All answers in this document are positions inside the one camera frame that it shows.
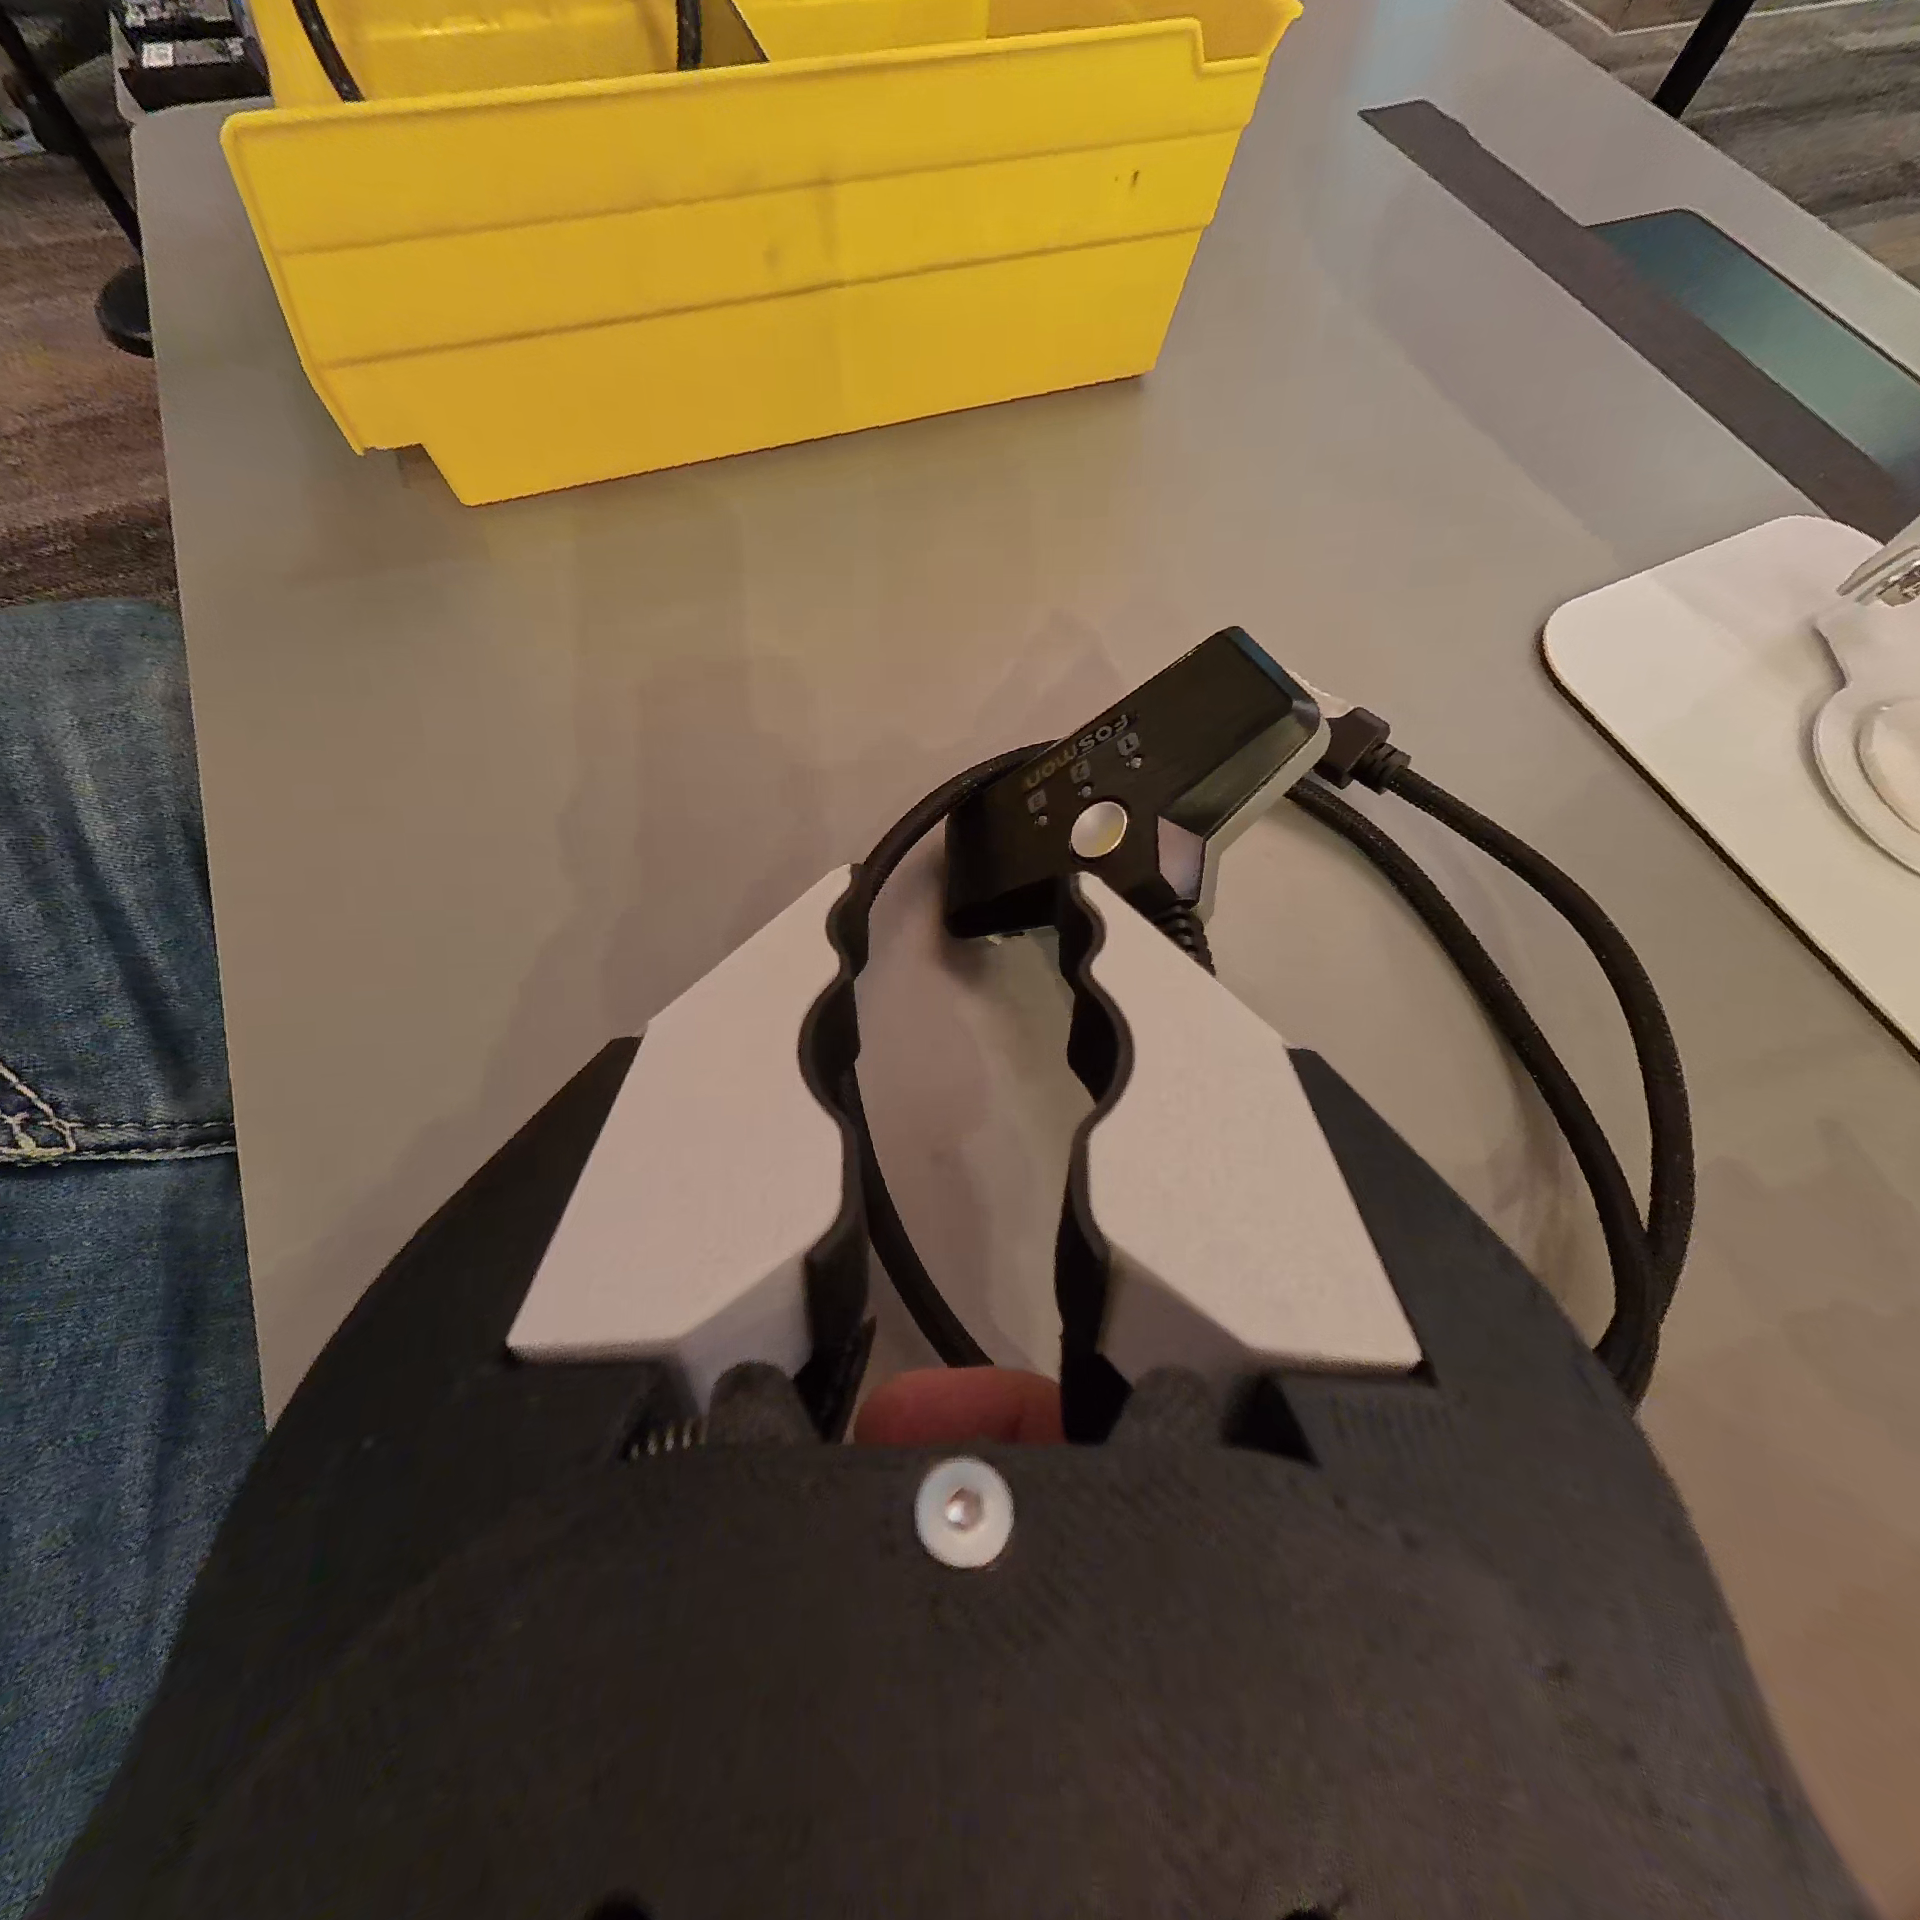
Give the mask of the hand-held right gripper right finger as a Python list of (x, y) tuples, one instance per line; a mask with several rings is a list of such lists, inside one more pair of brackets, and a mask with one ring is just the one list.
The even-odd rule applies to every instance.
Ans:
[(1063, 1429), (1139, 1385), (1406, 1377), (1423, 1364), (1283, 1034), (1094, 876), (1059, 896), (1072, 1134), (1053, 1254)]

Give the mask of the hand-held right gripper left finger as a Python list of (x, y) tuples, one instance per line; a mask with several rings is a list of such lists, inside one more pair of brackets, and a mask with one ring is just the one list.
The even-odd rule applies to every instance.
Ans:
[(704, 1416), (765, 1364), (845, 1433), (874, 1349), (854, 880), (828, 871), (644, 1026), (511, 1321), (519, 1360), (653, 1360)]

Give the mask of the black HDMI switch box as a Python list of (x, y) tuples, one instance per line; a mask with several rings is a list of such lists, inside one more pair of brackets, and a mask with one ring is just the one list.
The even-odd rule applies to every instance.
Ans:
[(1219, 847), (1328, 742), (1315, 692), (1245, 630), (1216, 630), (956, 802), (944, 927), (972, 942), (1051, 925), (1068, 877), (1090, 876), (1210, 968), (1202, 906)]

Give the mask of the yellow plastic bin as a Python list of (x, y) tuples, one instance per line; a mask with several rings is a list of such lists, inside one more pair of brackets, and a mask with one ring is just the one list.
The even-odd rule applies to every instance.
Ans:
[(343, 103), (287, 7), (230, 178), (346, 440), (463, 505), (1151, 370), (1301, 13), (720, 5), (695, 70)]

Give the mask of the person's jeans leg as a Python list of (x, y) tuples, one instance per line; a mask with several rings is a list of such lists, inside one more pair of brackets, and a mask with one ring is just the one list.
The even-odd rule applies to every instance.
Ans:
[(178, 617), (2, 621), (2, 1911), (154, 1697), (264, 1423)]

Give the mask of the wooden board stand white base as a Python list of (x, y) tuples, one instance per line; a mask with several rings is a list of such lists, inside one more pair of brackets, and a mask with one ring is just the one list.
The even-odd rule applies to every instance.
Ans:
[(1564, 602), (1543, 661), (1917, 1049), (1917, 522), (1772, 518)]

